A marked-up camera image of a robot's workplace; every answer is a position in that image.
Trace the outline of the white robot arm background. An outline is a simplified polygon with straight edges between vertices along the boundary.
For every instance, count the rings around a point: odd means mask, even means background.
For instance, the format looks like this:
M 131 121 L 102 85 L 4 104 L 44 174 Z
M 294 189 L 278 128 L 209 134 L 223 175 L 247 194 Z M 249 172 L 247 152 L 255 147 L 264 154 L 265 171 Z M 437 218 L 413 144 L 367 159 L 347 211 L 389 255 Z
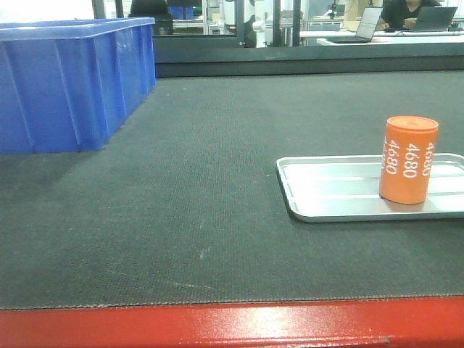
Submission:
M 273 21 L 273 1 L 219 1 L 218 27 L 221 33 L 237 34 L 237 9 L 239 6 L 242 8 L 244 34 L 239 45 L 245 48 L 265 47 L 266 26 Z

